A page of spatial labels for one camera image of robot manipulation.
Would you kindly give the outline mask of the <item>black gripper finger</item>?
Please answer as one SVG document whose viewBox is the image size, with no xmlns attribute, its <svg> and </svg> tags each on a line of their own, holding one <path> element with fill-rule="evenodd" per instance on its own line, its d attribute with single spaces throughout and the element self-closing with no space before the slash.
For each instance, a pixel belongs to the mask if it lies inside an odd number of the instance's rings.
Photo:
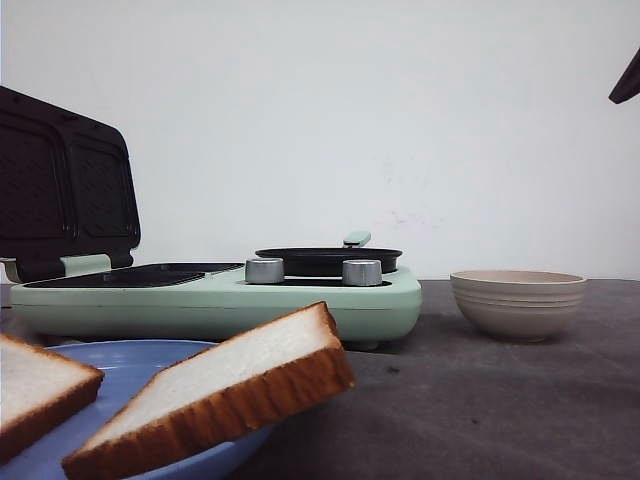
<svg viewBox="0 0 640 480">
<path fill-rule="evenodd" d="M 608 98 L 614 104 L 624 103 L 640 92 L 640 49 L 637 50 Z"/>
</svg>

